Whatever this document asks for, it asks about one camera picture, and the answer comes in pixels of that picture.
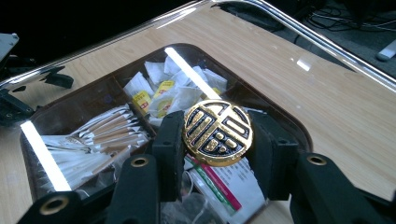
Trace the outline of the pile of yellow-tag tea bags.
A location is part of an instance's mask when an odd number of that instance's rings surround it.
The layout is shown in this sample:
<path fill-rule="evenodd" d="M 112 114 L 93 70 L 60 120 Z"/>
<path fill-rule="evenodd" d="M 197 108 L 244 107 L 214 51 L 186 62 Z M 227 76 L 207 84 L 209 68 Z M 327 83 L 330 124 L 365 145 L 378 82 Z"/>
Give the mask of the pile of yellow-tag tea bags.
<path fill-rule="evenodd" d="M 206 99 L 182 69 L 167 56 L 163 62 L 144 62 L 146 73 L 138 71 L 123 87 L 132 103 L 159 127 L 163 117 L 179 110 L 187 111 Z"/>

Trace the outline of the square metal compartment box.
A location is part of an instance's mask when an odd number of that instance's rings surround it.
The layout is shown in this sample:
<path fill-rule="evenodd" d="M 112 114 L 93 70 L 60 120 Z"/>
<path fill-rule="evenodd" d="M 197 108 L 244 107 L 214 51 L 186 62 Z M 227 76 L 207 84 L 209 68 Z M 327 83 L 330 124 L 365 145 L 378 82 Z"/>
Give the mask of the square metal compartment box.
<path fill-rule="evenodd" d="M 28 159 L 34 203 L 18 224 L 161 224 L 159 172 L 152 145 L 159 127 L 138 109 L 123 90 L 144 62 L 169 56 L 201 88 L 206 99 L 184 112 L 182 140 L 185 157 L 224 167 L 248 162 L 253 144 L 249 111 L 266 113 L 299 144 L 297 156 L 311 148 L 300 121 L 288 114 L 202 49 L 178 43 L 146 56 L 39 108 L 22 124 L 21 148 Z M 42 135 L 70 134 L 90 119 L 128 104 L 150 139 L 120 164 L 105 169 L 83 186 L 71 189 L 46 147 Z"/>

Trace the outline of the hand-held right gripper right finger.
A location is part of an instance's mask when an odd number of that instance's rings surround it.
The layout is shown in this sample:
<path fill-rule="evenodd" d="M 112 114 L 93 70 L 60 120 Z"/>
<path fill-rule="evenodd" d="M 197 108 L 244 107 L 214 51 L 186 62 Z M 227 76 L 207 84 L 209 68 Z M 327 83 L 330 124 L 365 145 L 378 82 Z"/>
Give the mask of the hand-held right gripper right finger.
<path fill-rule="evenodd" d="M 297 157 L 299 144 L 266 113 L 248 114 L 253 128 L 253 144 L 247 152 L 249 166 L 267 199 L 287 200 L 290 195 L 287 170 Z"/>

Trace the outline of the bundle of white stick packets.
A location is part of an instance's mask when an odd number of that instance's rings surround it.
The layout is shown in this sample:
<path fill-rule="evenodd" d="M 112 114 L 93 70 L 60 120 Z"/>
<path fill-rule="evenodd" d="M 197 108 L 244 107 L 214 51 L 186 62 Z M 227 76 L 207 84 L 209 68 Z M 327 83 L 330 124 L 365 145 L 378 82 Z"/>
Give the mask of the bundle of white stick packets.
<path fill-rule="evenodd" d="M 42 135 L 71 189 L 120 164 L 145 145 L 149 133 L 128 104 L 90 119 L 70 134 Z"/>

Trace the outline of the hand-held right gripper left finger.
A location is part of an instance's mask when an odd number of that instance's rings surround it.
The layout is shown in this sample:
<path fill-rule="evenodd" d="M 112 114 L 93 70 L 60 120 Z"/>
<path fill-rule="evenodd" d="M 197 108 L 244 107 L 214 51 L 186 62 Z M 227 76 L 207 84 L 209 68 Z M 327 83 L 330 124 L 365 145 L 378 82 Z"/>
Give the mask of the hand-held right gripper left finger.
<path fill-rule="evenodd" d="M 183 125 L 183 111 L 166 115 L 152 145 L 152 153 L 158 165 L 162 202 L 174 202 L 181 197 L 185 156 L 182 140 Z"/>

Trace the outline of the white metal stand frame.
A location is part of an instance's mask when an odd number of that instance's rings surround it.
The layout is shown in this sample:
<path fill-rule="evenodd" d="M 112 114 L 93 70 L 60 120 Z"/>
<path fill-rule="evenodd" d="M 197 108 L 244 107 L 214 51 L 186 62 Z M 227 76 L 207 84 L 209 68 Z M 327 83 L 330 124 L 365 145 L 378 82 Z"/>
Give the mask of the white metal stand frame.
<path fill-rule="evenodd" d="M 386 45 L 383 49 L 381 49 L 375 57 L 382 62 L 386 62 L 390 60 L 393 56 L 396 55 L 396 39 L 391 43 Z"/>

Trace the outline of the red and green packet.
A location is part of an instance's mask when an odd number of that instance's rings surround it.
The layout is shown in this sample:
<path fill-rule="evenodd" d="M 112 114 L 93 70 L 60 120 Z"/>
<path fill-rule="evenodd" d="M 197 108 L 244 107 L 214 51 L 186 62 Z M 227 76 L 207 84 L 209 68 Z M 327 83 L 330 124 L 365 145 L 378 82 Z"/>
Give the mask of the red and green packet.
<path fill-rule="evenodd" d="M 230 166 L 214 167 L 186 156 L 185 170 L 223 223 L 246 224 L 267 205 L 246 159 Z"/>

